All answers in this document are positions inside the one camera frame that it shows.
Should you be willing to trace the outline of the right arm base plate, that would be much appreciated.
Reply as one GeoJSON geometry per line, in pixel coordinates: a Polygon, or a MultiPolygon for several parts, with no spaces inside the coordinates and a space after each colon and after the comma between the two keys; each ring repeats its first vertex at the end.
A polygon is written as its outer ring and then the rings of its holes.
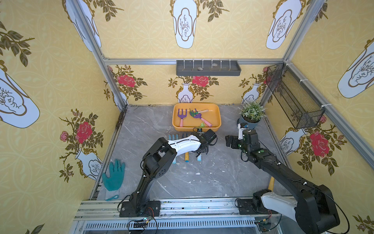
{"type": "Polygon", "coordinates": [[[237,198],[234,202],[240,215],[272,215],[278,214],[277,211],[266,209],[258,199],[237,198]]]}

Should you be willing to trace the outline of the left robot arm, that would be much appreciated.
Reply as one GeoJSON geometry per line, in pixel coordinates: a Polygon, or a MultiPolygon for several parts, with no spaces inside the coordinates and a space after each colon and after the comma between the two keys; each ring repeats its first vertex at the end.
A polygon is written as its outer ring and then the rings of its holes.
{"type": "Polygon", "coordinates": [[[205,133],[193,132],[191,135],[178,140],[159,138],[146,152],[140,163],[142,177],[136,190],[129,198],[135,212],[144,212],[150,200],[150,190],[153,182],[169,170],[177,156],[188,152],[195,152],[198,156],[202,153],[208,153],[209,146],[213,146],[216,139],[217,135],[211,129],[205,133]]]}

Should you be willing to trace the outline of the dark blue rake yellow handle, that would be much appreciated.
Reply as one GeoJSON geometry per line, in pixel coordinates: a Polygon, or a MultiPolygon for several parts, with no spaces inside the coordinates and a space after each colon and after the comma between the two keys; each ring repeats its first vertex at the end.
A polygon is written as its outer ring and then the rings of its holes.
{"type": "MultiPolygon", "coordinates": [[[[186,137],[188,137],[188,136],[190,136],[191,135],[191,132],[186,132],[186,133],[183,133],[182,134],[182,137],[183,138],[186,138],[186,137]]],[[[189,162],[189,160],[190,160],[190,153],[189,152],[186,152],[185,153],[185,162],[189,162]]]]}

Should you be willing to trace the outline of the green rake wooden handle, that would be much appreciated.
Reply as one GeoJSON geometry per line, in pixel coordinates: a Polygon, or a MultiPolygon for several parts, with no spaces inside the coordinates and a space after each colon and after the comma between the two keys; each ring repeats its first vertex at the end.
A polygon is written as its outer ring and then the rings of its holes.
{"type": "Polygon", "coordinates": [[[208,109],[205,109],[205,110],[200,110],[200,111],[198,111],[198,110],[190,110],[190,115],[192,116],[192,117],[195,117],[196,115],[198,115],[198,114],[200,114],[200,113],[205,113],[205,112],[208,112],[209,110],[208,109]]]}

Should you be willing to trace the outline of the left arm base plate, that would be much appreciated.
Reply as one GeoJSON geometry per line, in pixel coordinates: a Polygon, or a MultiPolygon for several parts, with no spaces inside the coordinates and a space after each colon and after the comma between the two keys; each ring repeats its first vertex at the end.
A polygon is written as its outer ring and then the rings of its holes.
{"type": "Polygon", "coordinates": [[[161,211],[161,202],[159,200],[150,200],[146,205],[136,208],[129,201],[123,202],[120,207],[119,217],[158,217],[161,211]]]}

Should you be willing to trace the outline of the purple rake pink handle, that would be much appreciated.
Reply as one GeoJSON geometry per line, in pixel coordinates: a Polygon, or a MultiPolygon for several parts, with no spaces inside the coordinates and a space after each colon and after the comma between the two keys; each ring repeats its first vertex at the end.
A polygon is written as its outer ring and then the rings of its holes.
{"type": "Polygon", "coordinates": [[[187,109],[178,109],[177,116],[180,118],[179,127],[184,127],[184,118],[187,117],[187,109]]]}
{"type": "Polygon", "coordinates": [[[209,122],[209,121],[207,121],[206,119],[204,119],[203,117],[202,117],[202,114],[200,113],[200,114],[198,114],[198,115],[196,115],[195,117],[194,117],[195,119],[200,119],[206,126],[208,126],[208,127],[212,127],[212,124],[209,122]]]}

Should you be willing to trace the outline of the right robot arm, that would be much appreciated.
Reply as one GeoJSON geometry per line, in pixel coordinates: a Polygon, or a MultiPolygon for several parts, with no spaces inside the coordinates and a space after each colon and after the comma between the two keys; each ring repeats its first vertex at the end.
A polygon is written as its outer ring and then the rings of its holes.
{"type": "Polygon", "coordinates": [[[340,218],[332,192],[324,185],[317,186],[282,164],[268,149],[259,144],[255,130],[240,130],[239,136],[225,137],[226,145],[241,151],[247,161],[269,173],[286,188],[292,199],[274,192],[260,196],[262,205],[297,222],[306,234],[321,234],[339,226],[340,218]]]}

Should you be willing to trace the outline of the light blue hand rake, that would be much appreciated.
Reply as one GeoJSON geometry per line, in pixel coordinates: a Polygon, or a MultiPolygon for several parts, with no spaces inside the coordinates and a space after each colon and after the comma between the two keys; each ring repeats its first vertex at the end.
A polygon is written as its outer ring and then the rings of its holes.
{"type": "MultiPolygon", "coordinates": [[[[173,134],[173,135],[168,136],[169,141],[175,141],[175,140],[178,140],[178,139],[179,139],[179,136],[177,134],[173,134]]],[[[173,159],[172,163],[176,164],[176,157],[173,159]]]]}

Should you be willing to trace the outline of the orange plastic storage tray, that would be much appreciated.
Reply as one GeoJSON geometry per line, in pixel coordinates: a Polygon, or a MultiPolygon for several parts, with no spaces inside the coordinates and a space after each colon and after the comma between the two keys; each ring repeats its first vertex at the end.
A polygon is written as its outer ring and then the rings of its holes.
{"type": "Polygon", "coordinates": [[[178,103],[173,108],[172,114],[172,125],[176,131],[179,132],[193,132],[197,129],[202,129],[203,132],[211,129],[214,132],[217,132],[222,125],[221,113],[218,105],[213,103],[178,103]],[[184,118],[184,127],[179,127],[180,118],[177,116],[178,109],[187,109],[187,117],[184,118]],[[209,121],[212,124],[212,127],[200,128],[202,121],[200,119],[195,119],[190,115],[190,110],[205,110],[208,109],[208,112],[201,113],[202,117],[209,121]]]}

